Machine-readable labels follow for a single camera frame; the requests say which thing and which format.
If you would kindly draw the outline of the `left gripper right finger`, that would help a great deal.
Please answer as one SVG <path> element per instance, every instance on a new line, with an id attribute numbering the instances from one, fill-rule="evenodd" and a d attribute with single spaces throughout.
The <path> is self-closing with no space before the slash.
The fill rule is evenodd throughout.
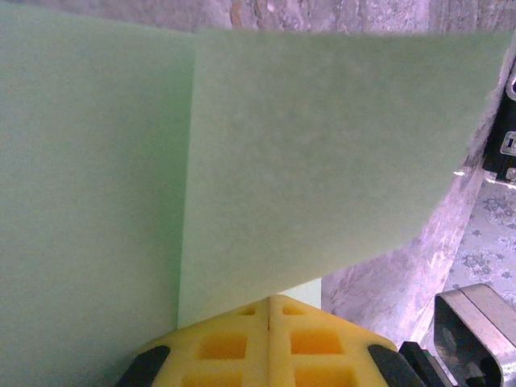
<path id="1" fill-rule="evenodd" d="M 271 386 L 418 386 L 390 340 L 284 295 L 269 299 Z"/>

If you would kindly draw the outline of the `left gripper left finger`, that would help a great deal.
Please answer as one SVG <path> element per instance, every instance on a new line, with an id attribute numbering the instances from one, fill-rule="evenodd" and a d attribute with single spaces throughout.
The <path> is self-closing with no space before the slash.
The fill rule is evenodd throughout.
<path id="1" fill-rule="evenodd" d="M 121 386 L 266 386 L 267 298 L 183 327 L 139 349 Z"/>

